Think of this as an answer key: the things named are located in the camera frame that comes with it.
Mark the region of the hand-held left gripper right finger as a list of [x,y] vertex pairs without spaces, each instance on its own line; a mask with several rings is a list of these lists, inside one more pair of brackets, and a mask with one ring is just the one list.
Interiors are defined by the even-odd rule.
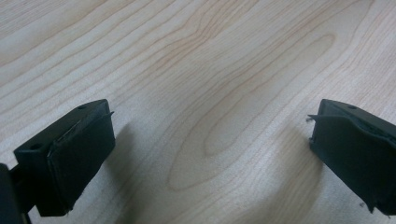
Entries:
[[396,216],[396,125],[354,105],[323,99],[311,150],[370,211]]

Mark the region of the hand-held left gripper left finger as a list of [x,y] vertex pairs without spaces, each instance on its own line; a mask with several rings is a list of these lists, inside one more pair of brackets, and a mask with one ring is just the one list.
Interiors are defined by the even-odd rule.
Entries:
[[115,146],[106,99],[80,105],[14,150],[23,211],[42,217],[71,211]]

